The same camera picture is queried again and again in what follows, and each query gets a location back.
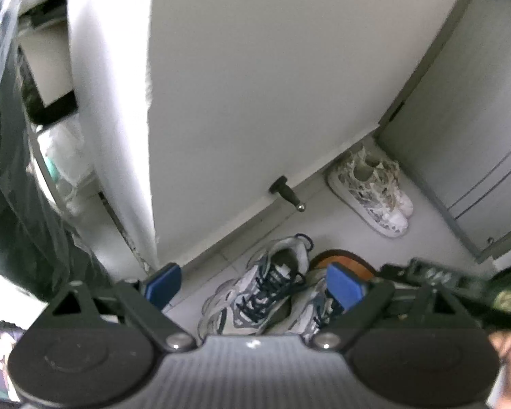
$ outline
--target screw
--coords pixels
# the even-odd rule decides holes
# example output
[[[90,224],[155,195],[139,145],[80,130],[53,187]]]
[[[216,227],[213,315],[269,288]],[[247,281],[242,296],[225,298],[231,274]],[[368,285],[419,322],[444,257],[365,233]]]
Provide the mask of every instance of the screw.
[[[177,352],[187,351],[194,345],[193,337],[185,332],[169,335],[165,342],[170,349]]]
[[[331,332],[324,332],[314,337],[314,344],[320,349],[333,351],[341,344],[341,337]]]

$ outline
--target dirty white sneaker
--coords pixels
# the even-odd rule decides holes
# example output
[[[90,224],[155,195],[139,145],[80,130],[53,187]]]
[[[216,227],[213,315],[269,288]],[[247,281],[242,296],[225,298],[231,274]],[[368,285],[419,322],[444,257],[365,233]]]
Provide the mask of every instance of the dirty white sneaker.
[[[229,280],[203,304],[198,335],[257,335],[305,284],[312,240],[303,234],[274,240],[257,251],[238,280]]]
[[[390,238],[407,232],[409,222],[396,205],[384,169],[361,164],[357,156],[350,155],[330,170],[327,184],[377,232]]]
[[[327,292],[326,269],[312,270],[307,274],[307,287],[292,296],[292,310],[288,317],[265,333],[297,334],[308,343],[322,327],[342,313],[344,309]]]
[[[410,218],[413,214],[414,206],[409,196],[399,188],[399,163],[387,158],[379,158],[369,153],[365,146],[357,153],[357,156],[368,166],[383,168],[388,173],[396,205],[406,218]]]

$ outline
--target floor tile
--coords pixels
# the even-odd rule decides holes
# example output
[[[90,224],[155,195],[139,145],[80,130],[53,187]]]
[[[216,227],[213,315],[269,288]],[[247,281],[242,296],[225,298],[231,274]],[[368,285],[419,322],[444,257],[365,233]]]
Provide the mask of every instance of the floor tile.
[[[265,241],[302,232],[314,240],[312,257],[324,250],[342,248],[360,255],[376,269],[385,263],[405,265],[416,256],[477,273],[480,266],[429,200],[410,180],[402,179],[401,182],[415,206],[409,230],[403,237],[391,239],[380,235],[326,188],[307,202],[304,213],[287,218],[264,240],[238,257],[232,266],[242,273],[252,253]]]
[[[219,285],[238,277],[235,269],[227,267],[222,272],[206,282],[192,295],[166,313],[166,316],[181,326],[191,335],[197,337],[197,324],[202,314],[200,312],[205,300],[214,294]]]
[[[316,173],[297,186],[294,191],[301,201],[307,202],[324,188],[325,181],[322,174]],[[268,233],[272,232],[274,228],[279,226],[288,217],[298,213],[286,201],[282,199],[276,200],[272,206],[255,217],[253,223],[244,232],[221,248],[219,253],[230,262],[237,260],[249,247],[265,238]]]
[[[215,254],[208,260],[202,262],[196,269],[186,274],[182,272],[182,287],[180,292],[170,301],[170,306],[173,307],[181,303],[227,266],[229,266],[229,262],[220,254]]]
[[[74,225],[113,280],[146,277],[98,195],[83,204]]]

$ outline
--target shoe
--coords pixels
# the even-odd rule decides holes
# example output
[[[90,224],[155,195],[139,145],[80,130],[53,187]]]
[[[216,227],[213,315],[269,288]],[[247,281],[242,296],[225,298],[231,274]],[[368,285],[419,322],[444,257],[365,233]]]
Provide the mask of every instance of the shoe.
[[[388,174],[350,155],[327,175],[327,184],[342,201],[382,235],[403,236],[409,222],[396,205]]]
[[[368,153],[365,146],[357,153],[357,156],[369,167],[382,168],[389,174],[396,204],[405,218],[410,218],[413,214],[414,206],[409,196],[399,188],[399,163],[385,158],[380,159]]]
[[[327,291],[326,269],[312,270],[303,291],[292,296],[292,310],[287,318],[270,327],[266,334],[296,334],[308,343],[320,329],[344,313],[339,302]]]
[[[283,318],[288,298],[305,285],[312,240],[297,234],[255,253],[246,273],[219,286],[203,304],[200,340],[208,335],[258,335]]]

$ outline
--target brown mat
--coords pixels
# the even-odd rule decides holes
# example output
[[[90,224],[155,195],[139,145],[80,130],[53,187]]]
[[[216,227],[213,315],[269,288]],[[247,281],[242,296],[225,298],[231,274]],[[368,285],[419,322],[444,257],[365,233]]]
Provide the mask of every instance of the brown mat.
[[[371,280],[377,276],[374,267],[367,263],[362,257],[342,249],[331,249],[316,255],[310,264],[311,269],[324,269],[331,263],[340,263],[351,270],[362,280]]]

